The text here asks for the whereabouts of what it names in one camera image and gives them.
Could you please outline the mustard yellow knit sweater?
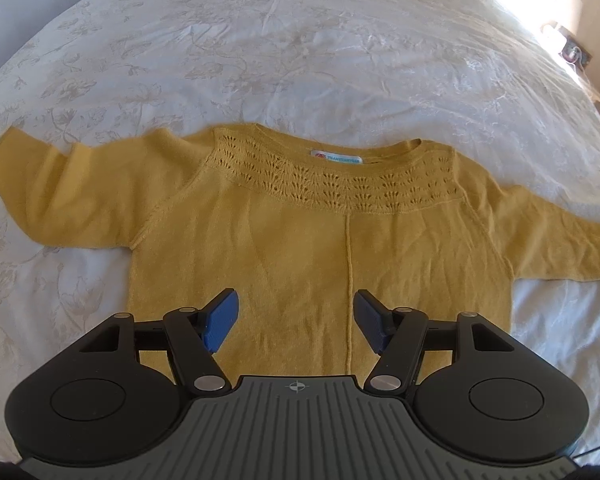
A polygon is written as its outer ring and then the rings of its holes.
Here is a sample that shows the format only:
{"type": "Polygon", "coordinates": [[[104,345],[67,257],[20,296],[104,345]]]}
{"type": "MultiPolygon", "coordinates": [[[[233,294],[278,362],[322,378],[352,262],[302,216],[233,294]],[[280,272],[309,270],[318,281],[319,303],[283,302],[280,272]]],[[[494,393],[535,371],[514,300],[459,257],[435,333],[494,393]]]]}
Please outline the mustard yellow knit sweater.
{"type": "Polygon", "coordinates": [[[139,320],[235,289],[240,313],[219,353],[233,378],[366,375],[360,289],[507,327],[517,280],[600,280],[600,223],[499,185],[450,146],[343,155],[256,124],[68,152],[11,128],[0,197],[38,244],[128,248],[126,306],[139,320]]]}

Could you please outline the white floral bedspread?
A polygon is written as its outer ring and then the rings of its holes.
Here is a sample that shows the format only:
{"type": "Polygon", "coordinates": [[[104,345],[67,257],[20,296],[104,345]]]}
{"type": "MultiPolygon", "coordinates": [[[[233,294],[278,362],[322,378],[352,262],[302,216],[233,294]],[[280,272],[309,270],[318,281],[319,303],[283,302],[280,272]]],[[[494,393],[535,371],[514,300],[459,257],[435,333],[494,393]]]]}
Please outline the white floral bedspread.
{"type": "MultiPolygon", "coordinates": [[[[600,115],[493,0],[82,0],[0,69],[0,135],[58,148],[237,119],[330,144],[450,144],[600,221],[600,115]]],[[[17,459],[8,394],[122,307],[128,267],[122,249],[33,243],[0,200],[0,460],[17,459]]],[[[600,282],[514,291],[514,335],[583,387],[580,448],[600,446],[600,282]]]]}

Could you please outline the right nightstand with clutter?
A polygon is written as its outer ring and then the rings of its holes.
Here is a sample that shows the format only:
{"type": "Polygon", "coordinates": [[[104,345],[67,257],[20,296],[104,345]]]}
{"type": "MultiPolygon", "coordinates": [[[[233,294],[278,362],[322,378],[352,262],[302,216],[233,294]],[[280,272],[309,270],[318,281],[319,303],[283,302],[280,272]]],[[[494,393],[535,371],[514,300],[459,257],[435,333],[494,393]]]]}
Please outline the right nightstand with clutter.
{"type": "Polygon", "coordinates": [[[574,80],[594,103],[600,103],[600,92],[594,87],[594,84],[588,79],[586,68],[591,62],[592,56],[580,42],[574,38],[573,34],[565,27],[559,26],[557,29],[559,35],[560,50],[559,57],[569,66],[574,80]]]}

